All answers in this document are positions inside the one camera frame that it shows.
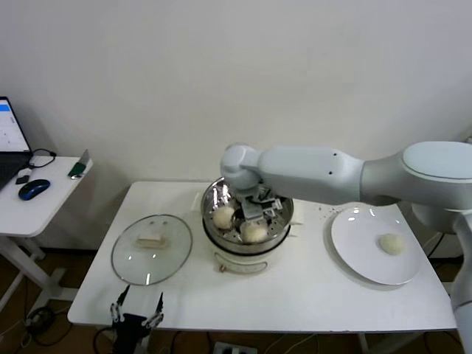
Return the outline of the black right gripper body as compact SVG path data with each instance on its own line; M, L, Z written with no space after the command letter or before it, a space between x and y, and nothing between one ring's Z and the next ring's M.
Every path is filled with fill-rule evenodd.
M261 206L263 213L269 215L273 215L276 211L283 209L280 197L271 190L260 192L257 196L257 203Z

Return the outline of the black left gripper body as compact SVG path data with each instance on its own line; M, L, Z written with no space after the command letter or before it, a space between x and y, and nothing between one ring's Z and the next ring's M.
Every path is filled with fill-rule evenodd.
M125 313L125 321L114 324L117 338L114 342L115 353L134 353L137 344L150 334L150 328L144 328L143 316Z

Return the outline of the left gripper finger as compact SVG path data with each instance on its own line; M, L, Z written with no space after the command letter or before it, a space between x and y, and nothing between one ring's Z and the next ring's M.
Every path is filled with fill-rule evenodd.
M156 311L154 314L150 317L147 317L146 320L142 322L142 326L144 328L156 328L159 326L159 324L163 321L164 319L164 314L163 314L163 307L164 307L164 301L163 301L163 295L164 293L161 292L159 301L157 303Z
M129 291L129 285L126 286L125 290L118 296L116 302L113 302L110 306L111 320L113 323L119 323L125 321L124 313L122 312L122 305Z

